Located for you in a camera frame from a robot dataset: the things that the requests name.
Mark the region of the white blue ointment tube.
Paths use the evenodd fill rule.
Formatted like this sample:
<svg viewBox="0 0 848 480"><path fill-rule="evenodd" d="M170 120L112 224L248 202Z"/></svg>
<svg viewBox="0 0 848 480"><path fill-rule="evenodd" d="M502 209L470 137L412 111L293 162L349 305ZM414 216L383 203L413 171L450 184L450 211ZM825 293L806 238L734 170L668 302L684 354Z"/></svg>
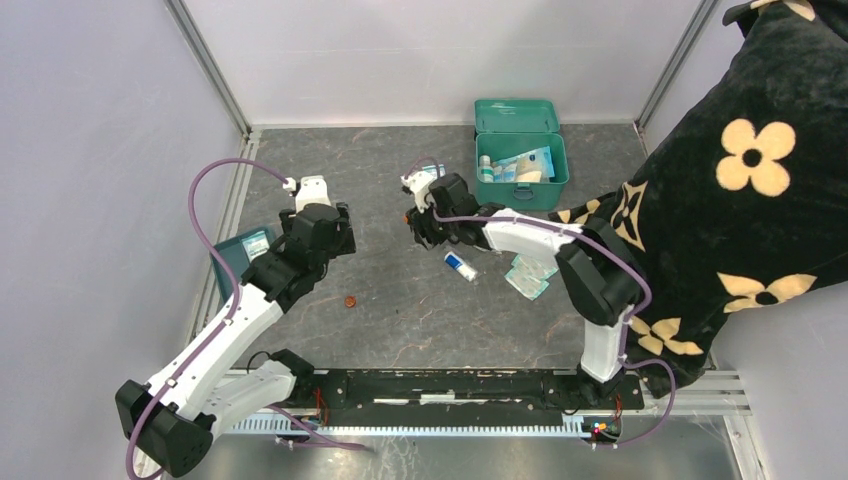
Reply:
<svg viewBox="0 0 848 480"><path fill-rule="evenodd" d="M473 267L469 266L455 252L448 251L444 256L444 261L451 269L457 272L468 282L474 282L476 280L478 272Z"/></svg>

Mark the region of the small teal wipe sachet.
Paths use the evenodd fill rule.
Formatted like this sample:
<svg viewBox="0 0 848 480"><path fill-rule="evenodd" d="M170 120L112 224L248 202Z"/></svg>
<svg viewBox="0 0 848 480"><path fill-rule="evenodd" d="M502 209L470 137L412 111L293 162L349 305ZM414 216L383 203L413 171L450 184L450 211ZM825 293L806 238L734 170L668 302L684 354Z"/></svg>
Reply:
<svg viewBox="0 0 848 480"><path fill-rule="evenodd" d="M445 165L441 163L437 165L426 165L422 168L422 170L435 178L442 177L446 174Z"/></svg>

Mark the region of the white pill bottle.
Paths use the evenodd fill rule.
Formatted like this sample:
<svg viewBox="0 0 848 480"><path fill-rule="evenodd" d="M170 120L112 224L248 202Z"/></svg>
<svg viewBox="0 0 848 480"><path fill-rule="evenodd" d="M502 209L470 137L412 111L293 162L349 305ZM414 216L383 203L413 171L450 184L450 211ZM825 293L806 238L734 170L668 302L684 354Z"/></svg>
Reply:
<svg viewBox="0 0 848 480"><path fill-rule="evenodd" d="M494 170L491 162L491 158L488 155L481 155L479 157L479 178L483 183L493 183L494 182Z"/></svg>

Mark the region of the teal plastic tray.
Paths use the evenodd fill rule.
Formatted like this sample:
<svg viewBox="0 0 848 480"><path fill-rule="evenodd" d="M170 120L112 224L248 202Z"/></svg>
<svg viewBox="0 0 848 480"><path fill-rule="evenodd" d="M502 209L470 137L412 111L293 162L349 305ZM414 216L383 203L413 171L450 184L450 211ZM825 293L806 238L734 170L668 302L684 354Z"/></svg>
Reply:
<svg viewBox="0 0 848 480"><path fill-rule="evenodd" d="M229 265L237 280L241 278L241 275L246 271L251 263L247 259L241 240L244 237L250 236L258 231L264 231L267 233L270 245L277 238L275 232L270 227L263 226L247 230L244 233L214 245L219 256ZM213 255L211 255L210 258L212 260L216 286L221 297L221 303L223 303L232 295L232 283L220 262Z"/></svg>

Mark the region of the blue cotton swab packet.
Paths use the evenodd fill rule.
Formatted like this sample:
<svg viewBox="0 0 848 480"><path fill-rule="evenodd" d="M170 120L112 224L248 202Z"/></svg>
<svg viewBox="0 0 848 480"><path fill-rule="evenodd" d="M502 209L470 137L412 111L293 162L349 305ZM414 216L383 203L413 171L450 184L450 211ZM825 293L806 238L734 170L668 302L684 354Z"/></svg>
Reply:
<svg viewBox="0 0 848 480"><path fill-rule="evenodd" d="M493 170L494 181L500 183L547 183L555 177L549 146L497 160Z"/></svg>

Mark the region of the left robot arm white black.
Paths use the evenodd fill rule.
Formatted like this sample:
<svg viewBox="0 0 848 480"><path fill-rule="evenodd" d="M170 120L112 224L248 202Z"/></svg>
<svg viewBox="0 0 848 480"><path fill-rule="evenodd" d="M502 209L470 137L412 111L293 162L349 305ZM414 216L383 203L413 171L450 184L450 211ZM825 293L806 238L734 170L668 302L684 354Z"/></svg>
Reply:
<svg viewBox="0 0 848 480"><path fill-rule="evenodd" d="M224 431L254 412L282 400L302 407L312 399L313 379L280 357L227 387L218 384L253 341L326 276L331 260L356 250L343 202L312 203L280 217L283 236L250 263L210 324L149 380L128 380L117 390L130 478L138 476L137 451L179 478L201 463Z"/></svg>

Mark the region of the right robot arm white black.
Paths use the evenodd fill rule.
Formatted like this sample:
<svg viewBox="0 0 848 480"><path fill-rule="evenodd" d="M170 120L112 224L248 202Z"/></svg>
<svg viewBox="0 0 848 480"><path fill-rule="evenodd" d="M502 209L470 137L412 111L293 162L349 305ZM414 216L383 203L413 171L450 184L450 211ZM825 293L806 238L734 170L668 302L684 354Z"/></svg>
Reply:
<svg viewBox="0 0 848 480"><path fill-rule="evenodd" d="M625 326L645 309L652 292L632 252L611 225L597 218L557 223L481 204L456 173L417 171L401 179L414 206L406 213L417 243L445 242L531 257L560 273L570 302L585 321L577 382L580 400L602 408L618 393L625 367Z"/></svg>

